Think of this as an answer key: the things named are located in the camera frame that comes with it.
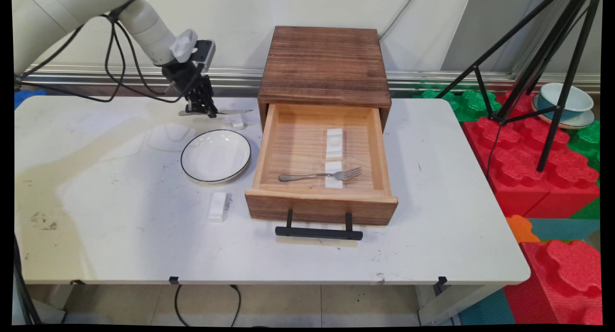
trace orange foam piece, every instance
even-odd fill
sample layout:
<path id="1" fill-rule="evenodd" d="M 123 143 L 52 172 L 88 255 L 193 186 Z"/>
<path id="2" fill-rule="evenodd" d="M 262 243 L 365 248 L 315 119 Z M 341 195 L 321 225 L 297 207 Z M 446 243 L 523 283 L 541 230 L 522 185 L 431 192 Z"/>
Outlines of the orange foam piece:
<path id="1" fill-rule="evenodd" d="M 518 244 L 521 242 L 540 242 L 540 238 L 532 234 L 532 223 L 529 220 L 515 214 L 512 217 L 506 217 L 506 221 Z"/>

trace white table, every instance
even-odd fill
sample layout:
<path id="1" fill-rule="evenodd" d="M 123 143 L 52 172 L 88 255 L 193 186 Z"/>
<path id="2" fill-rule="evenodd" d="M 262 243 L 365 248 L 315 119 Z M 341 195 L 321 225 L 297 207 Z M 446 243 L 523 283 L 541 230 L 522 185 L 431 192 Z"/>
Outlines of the white table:
<path id="1" fill-rule="evenodd" d="M 275 236 L 283 222 L 251 220 L 244 191 L 262 135 L 257 102 L 216 104 L 254 109 L 239 131 L 250 168 L 216 186 L 189 178 L 180 155 L 196 135 L 231 126 L 178 116 L 183 100 L 37 96 L 18 107 L 15 232 L 26 282 L 433 285 L 445 276 L 451 286 L 419 311 L 426 324 L 529 278 L 446 101 L 394 99 L 384 145 L 399 205 L 387 227 L 355 225 L 360 242 Z M 214 191 L 232 195 L 223 223 L 207 220 Z"/>

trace white plate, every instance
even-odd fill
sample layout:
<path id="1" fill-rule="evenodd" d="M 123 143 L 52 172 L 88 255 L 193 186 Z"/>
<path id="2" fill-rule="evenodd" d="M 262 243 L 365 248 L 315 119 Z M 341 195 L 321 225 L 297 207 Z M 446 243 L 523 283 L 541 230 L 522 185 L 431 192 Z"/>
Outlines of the white plate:
<path id="1" fill-rule="evenodd" d="M 222 183 L 248 167 L 250 144 L 232 130 L 212 130 L 198 135 L 182 152 L 184 172 L 202 182 Z"/>
<path id="2" fill-rule="evenodd" d="M 538 104 L 538 93 L 536 93 L 536 95 L 532 99 L 532 110 L 534 111 L 538 110 L 536 109 L 537 104 Z M 541 120 L 544 120 L 548 124 L 551 124 L 551 119 L 553 118 L 553 112 L 547 112 L 542 115 L 538 115 L 538 118 L 540 118 Z M 560 124 L 558 125 L 558 127 L 564 128 L 564 129 L 582 129 L 582 128 L 586 128 L 587 126 L 590 126 L 595 120 L 596 120 L 596 117 L 593 114 L 593 111 L 590 110 L 590 111 L 580 112 L 578 114 L 578 117 L 572 118 L 570 120 L 564 120 L 564 121 L 560 120 Z"/>

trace black tripod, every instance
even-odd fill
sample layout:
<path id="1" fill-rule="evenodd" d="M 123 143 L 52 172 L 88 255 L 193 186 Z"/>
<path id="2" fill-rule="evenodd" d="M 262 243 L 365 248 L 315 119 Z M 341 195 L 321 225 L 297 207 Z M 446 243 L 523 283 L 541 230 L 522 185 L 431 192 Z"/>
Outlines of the black tripod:
<path id="1" fill-rule="evenodd" d="M 525 70 L 519 75 L 517 78 L 515 86 L 510 92 L 510 96 L 506 99 L 506 102 L 503 104 L 501 110 L 497 115 L 494 115 L 492 111 L 492 107 L 489 104 L 489 99 L 487 97 L 487 91 L 485 89 L 485 84 L 483 83 L 483 79 L 480 75 L 479 65 L 485 61 L 485 59 L 489 58 L 498 48 L 500 48 L 510 37 L 512 37 L 516 32 L 518 32 L 521 28 L 523 28 L 529 21 L 531 21 L 536 15 L 540 14 L 544 8 L 546 8 L 549 4 L 552 3 L 553 0 L 544 0 L 540 3 L 532 12 L 530 12 L 527 16 L 525 16 L 520 23 L 518 23 L 515 27 L 513 27 L 507 34 L 505 34 L 497 43 L 495 43 L 487 52 L 485 52 L 482 56 L 480 56 L 470 67 L 468 67 L 463 73 L 460 74 L 453 82 L 451 82 L 448 87 L 446 87 L 442 92 L 440 92 L 437 98 L 442 98 L 446 93 L 448 93 L 453 87 L 457 85 L 457 83 L 461 82 L 470 72 L 474 71 L 476 74 L 477 82 L 479 83 L 480 91 L 483 95 L 483 99 L 485 101 L 485 106 L 487 108 L 488 118 L 490 120 L 494 120 L 500 123 L 501 126 L 504 126 L 507 123 L 522 120 L 528 117 L 534 117 L 538 115 L 542 115 L 543 113 L 554 112 L 553 120 L 551 121 L 551 127 L 549 128 L 549 133 L 547 135 L 547 141 L 545 141 L 544 147 L 542 148 L 542 154 L 540 160 L 538 161 L 538 170 L 542 172 L 544 170 L 544 166 L 547 163 L 547 158 L 549 157 L 549 152 L 551 152 L 551 145 L 553 144 L 553 139 L 555 138 L 555 132 L 557 131 L 557 127 L 560 124 L 560 119 L 562 117 L 562 112 L 564 111 L 564 106 L 566 106 L 566 100 L 568 98 L 568 93 L 570 91 L 570 87 L 572 86 L 573 79 L 575 78 L 575 74 L 578 67 L 578 62 L 580 61 L 580 57 L 583 53 L 583 49 L 585 48 L 585 43 L 587 42 L 587 37 L 589 36 L 589 31 L 591 30 L 591 24 L 593 23 L 593 18 L 596 15 L 596 10 L 598 9 L 598 3 L 600 0 L 590 0 L 589 6 L 577 17 L 578 12 L 582 8 L 583 4 L 586 0 L 570 0 L 564 9 L 562 15 L 557 20 L 551 32 L 547 35 L 544 42 L 534 54 L 534 57 L 530 61 L 529 65 Z M 580 34 L 578 35 L 578 40 L 575 46 L 575 51 L 573 52 L 572 59 L 570 61 L 570 65 L 568 67 L 566 78 L 564 79 L 564 84 L 562 87 L 562 93 L 560 94 L 560 99 L 557 102 L 556 106 L 549 107 L 547 109 L 538 110 L 532 113 L 528 113 L 526 115 L 521 115 L 519 117 L 508 118 L 512 109 L 516 106 L 521 93 L 531 94 L 534 90 L 534 87 L 538 83 L 542 73 L 544 72 L 547 64 L 553 58 L 553 55 L 557 52 L 557 50 L 562 45 L 564 39 L 566 39 L 570 30 L 575 27 L 577 21 L 586 14 L 585 21 L 583 22 L 583 27 L 580 30 Z"/>

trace red foam block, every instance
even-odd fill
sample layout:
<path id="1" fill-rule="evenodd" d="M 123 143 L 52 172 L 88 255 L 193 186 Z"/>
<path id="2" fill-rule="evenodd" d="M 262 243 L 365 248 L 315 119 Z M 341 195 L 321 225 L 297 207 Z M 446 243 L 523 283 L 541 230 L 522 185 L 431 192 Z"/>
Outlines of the red foam block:
<path id="1" fill-rule="evenodd" d="M 567 147 L 549 154 L 544 172 L 549 194 L 525 218 L 570 218 L 600 196 L 600 174 L 587 165 L 584 155 Z"/>
<path id="2" fill-rule="evenodd" d="M 534 98 L 535 95 L 536 93 L 532 93 L 530 95 L 521 93 L 521 96 L 519 97 L 519 101 L 517 101 L 515 108 L 512 109 L 509 115 L 509 118 L 522 116 L 522 115 L 526 115 L 528 113 L 534 112 L 534 110 L 532 110 L 532 99 Z M 496 96 L 496 101 L 503 105 L 509 96 L 510 96 L 510 91 L 507 91 L 505 94 L 499 94 L 498 96 Z"/>
<path id="3" fill-rule="evenodd" d="M 461 127 L 486 173 L 499 124 L 483 117 Z M 487 179 L 505 216 L 526 214 L 549 193 L 542 182 L 543 174 L 536 171 L 538 162 L 524 150 L 520 140 L 521 135 L 512 126 L 502 127 Z"/>
<path id="4" fill-rule="evenodd" d="M 511 125 L 521 135 L 520 142 L 524 150 L 539 158 L 551 125 L 538 117 L 525 118 Z M 567 149 L 568 140 L 570 140 L 570 135 L 558 129 L 555 132 L 550 153 Z"/>
<path id="5" fill-rule="evenodd" d="M 529 279 L 504 287 L 516 323 L 602 325 L 600 253 L 582 241 L 523 242 Z"/>

